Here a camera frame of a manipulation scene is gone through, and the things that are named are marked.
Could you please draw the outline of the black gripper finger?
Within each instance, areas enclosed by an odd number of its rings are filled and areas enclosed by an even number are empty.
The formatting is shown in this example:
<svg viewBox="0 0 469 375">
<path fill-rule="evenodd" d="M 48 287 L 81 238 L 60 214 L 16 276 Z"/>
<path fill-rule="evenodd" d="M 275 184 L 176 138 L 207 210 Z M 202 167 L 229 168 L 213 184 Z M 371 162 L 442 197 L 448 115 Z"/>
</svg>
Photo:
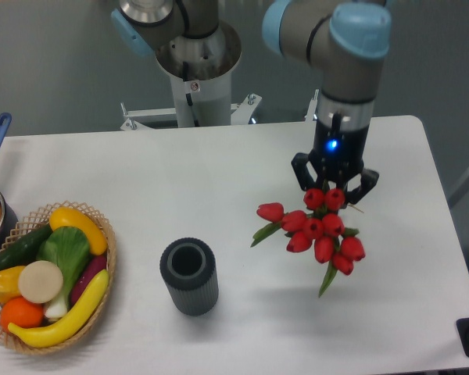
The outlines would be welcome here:
<svg viewBox="0 0 469 375">
<path fill-rule="evenodd" d="M 345 203 L 355 205 L 362 200 L 376 185 L 379 173 L 375 170 L 363 169 L 360 173 L 360 185 L 345 193 Z"/>
<path fill-rule="evenodd" d="M 309 168 L 309 155 L 303 152 L 295 154 L 291 161 L 291 166 L 294 171 L 295 177 L 299 183 L 302 191 L 308 191 L 311 188 L 322 188 L 324 180 L 320 177 L 313 178 L 310 174 Z"/>
</svg>

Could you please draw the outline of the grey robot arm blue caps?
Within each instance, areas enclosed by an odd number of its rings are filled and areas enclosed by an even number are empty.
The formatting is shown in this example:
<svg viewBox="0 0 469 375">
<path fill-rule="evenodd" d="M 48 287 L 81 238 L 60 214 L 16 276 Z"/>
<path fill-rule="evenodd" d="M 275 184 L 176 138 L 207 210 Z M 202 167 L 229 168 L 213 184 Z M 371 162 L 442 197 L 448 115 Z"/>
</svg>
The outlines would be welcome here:
<svg viewBox="0 0 469 375">
<path fill-rule="evenodd" d="M 240 38 L 216 1 L 121 1 L 111 19 L 136 54 L 153 54 L 170 78 L 180 127 L 230 125 L 231 75 Z M 327 182 L 359 202 L 378 182 L 363 164 L 392 19 L 383 1 L 276 1 L 263 18 L 266 46 L 323 74 L 313 148 L 292 168 L 303 190 Z"/>
</svg>

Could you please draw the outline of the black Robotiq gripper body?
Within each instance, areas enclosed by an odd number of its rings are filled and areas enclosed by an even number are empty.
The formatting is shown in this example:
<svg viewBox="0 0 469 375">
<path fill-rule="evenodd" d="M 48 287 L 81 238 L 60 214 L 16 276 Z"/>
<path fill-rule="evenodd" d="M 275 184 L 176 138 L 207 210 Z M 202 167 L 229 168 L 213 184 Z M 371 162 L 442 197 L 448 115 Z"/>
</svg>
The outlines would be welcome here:
<svg viewBox="0 0 469 375">
<path fill-rule="evenodd" d="M 317 119 L 310 165 L 317 177 L 344 188 L 364 169 L 363 151 L 370 124 L 343 130 L 344 116 L 333 116 L 329 124 Z"/>
</svg>

